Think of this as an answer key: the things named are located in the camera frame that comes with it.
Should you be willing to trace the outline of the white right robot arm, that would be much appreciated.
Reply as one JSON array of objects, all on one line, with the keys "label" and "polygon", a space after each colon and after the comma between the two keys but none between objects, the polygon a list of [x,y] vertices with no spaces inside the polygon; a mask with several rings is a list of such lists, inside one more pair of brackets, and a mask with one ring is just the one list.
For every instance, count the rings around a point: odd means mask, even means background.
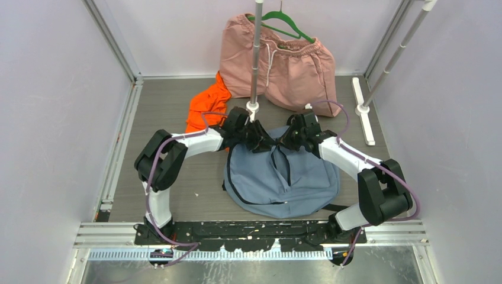
[{"label": "white right robot arm", "polygon": [[287,127],[279,138],[280,144],[290,150],[304,149],[330,162],[358,184],[358,203],[335,213],[335,222],[328,228],[334,242],[345,242],[354,228],[380,225],[418,206],[395,160],[365,155],[340,135],[322,130],[310,109],[290,116]]}]

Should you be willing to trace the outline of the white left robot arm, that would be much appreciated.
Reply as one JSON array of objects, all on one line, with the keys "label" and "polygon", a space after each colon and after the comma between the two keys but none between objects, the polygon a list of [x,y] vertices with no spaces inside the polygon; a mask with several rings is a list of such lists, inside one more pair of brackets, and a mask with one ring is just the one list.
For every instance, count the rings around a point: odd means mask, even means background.
[{"label": "white left robot arm", "polygon": [[248,111],[235,107],[221,120],[210,124],[209,112],[202,114],[203,130],[171,134],[158,130],[134,162],[146,196],[145,226],[158,244],[166,244],[173,235],[170,188],[178,178],[185,159],[203,153],[232,149],[242,144],[253,153],[268,151],[275,140],[261,123],[252,121]]}]

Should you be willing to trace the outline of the light blue backpack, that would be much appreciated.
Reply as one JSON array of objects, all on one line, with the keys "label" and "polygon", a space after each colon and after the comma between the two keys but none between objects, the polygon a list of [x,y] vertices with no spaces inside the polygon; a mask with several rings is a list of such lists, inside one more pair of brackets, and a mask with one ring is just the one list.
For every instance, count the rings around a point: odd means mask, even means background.
[{"label": "light blue backpack", "polygon": [[238,144],[229,150],[223,175],[223,189],[254,214],[288,219],[345,208],[332,203],[340,193],[339,168],[304,148],[277,145],[252,153]]}]

